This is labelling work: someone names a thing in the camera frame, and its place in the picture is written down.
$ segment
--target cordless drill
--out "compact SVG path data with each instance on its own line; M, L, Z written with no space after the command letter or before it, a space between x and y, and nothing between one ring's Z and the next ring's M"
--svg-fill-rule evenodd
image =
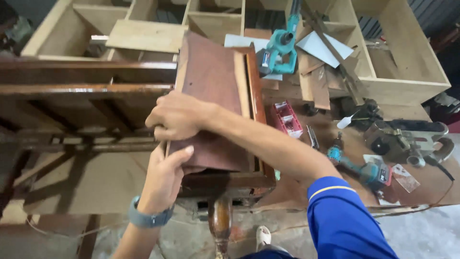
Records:
M378 191L391 184L391 168L383 161L376 163L368 162L363 166L357 166L350 159L343 155L344 143L342 141L342 132L334 139L332 147L328 149L328 158L335 165L341 165L348 170L357 174L362 184L369 186L373 191Z

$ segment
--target left hand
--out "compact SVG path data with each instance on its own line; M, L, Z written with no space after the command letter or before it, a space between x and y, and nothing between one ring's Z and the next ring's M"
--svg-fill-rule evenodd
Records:
M165 158L166 143L161 142L150 155L147 177L138 204L138 211L161 213L170 208L179 193L184 170L182 163L193 155L193 146L169 154Z

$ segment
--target teal power tool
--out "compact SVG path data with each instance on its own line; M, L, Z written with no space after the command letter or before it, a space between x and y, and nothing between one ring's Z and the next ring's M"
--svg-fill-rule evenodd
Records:
M297 61L297 52L294 49L295 33L300 20L300 0L294 0L286 29L276 29L270 37L267 48L257 52L260 77L269 74L293 74ZM289 55L288 63L275 62L278 56L281 60Z
M373 191L378 191L391 184L391 168L383 162L365 163L357 166L350 159L343 155L342 133L334 139L332 147L328 149L328 158L335 165L341 165L358 175L359 181Z

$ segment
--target hand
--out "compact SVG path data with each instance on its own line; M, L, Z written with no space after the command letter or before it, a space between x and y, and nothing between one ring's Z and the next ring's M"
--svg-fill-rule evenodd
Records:
M147 177L138 204L138 211L146 214L163 212L170 208L179 193L184 177L182 163L193 154L193 146L176 151L165 158L166 143L161 142L150 154Z
M145 120L145 126L155 127L157 140L183 140L195 136L212 117L217 105L192 96L171 91L157 99L156 106Z

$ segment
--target right hand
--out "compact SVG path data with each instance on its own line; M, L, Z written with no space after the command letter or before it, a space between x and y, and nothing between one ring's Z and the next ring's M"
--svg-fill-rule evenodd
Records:
M184 140L204 129L215 106L171 91L157 99L155 108L145 120L145 126L155 126L155 138L159 141Z

